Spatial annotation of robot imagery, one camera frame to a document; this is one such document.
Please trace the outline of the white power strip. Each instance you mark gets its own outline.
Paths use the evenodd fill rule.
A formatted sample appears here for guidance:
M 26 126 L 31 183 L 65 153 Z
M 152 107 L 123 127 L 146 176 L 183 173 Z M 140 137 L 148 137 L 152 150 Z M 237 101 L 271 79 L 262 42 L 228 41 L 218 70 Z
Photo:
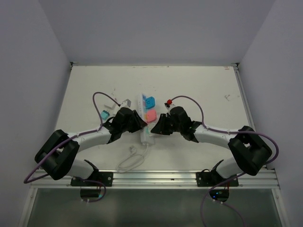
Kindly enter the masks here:
M 137 96 L 137 112 L 141 119 L 147 123 L 147 109 L 145 107 L 145 100 L 146 95 L 139 93 Z M 154 145 L 155 140 L 154 137 L 151 136 L 148 126 L 143 127 L 143 129 L 140 131 L 140 140 L 143 145 Z

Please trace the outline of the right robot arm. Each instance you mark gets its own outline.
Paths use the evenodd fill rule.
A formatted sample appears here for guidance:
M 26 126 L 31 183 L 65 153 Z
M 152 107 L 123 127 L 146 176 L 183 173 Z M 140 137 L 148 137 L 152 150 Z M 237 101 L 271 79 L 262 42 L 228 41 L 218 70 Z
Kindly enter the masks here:
M 243 126 L 236 132 L 210 129 L 201 122 L 191 120 L 180 106 L 171 108 L 167 114 L 161 114 L 151 132 L 159 135 L 178 132 L 188 141 L 229 149 L 232 157 L 219 161 L 201 177 L 209 184 L 218 186 L 238 174 L 255 176 L 272 155 L 271 148 L 251 127 Z

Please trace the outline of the white long charger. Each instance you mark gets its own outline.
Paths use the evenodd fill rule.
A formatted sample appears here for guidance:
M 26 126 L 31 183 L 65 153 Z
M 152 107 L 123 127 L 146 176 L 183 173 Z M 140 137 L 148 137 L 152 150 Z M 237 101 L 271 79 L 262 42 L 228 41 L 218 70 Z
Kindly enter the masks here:
M 112 111 L 116 108 L 117 104 L 116 103 L 107 103 L 107 104 L 104 104 L 104 108 L 109 110 L 109 111 Z

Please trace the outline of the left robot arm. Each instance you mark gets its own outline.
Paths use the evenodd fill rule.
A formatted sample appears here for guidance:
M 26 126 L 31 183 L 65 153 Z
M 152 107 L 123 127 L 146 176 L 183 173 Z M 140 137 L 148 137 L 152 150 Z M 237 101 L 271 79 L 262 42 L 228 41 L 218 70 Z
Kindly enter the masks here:
M 122 107 L 111 122 L 102 123 L 101 128 L 76 133 L 56 130 L 40 148 L 35 161 L 54 180 L 66 175 L 80 177 L 92 186 L 98 181 L 98 173 L 87 161 L 75 162 L 76 155 L 98 145 L 106 145 L 121 138 L 124 132 L 137 132 L 147 126 L 136 110 Z

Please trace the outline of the teal usb charger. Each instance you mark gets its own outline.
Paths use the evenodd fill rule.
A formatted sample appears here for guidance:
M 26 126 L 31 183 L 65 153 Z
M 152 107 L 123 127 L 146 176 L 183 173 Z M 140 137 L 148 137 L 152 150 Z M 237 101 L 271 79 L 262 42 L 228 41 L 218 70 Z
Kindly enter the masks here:
M 100 116 L 101 116 L 102 120 L 106 121 L 109 118 L 110 113 L 108 111 L 106 111 L 106 110 L 103 110 L 101 112 Z

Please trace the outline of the blue plug adapter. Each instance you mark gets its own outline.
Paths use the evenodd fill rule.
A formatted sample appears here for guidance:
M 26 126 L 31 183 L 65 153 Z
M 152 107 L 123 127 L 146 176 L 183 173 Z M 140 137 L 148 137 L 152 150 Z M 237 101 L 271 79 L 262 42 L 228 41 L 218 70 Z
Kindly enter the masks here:
M 155 107 L 155 98 L 153 96 L 150 96 L 145 99 L 145 108 L 147 110 L 152 109 Z

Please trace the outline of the pink plug adapter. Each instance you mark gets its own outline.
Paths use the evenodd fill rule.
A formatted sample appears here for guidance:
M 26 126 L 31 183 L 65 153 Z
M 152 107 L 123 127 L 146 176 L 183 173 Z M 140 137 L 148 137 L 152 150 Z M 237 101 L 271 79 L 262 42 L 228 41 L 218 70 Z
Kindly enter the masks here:
M 157 112 L 155 109 L 150 109 L 146 113 L 146 121 L 147 123 L 151 123 L 157 120 Z

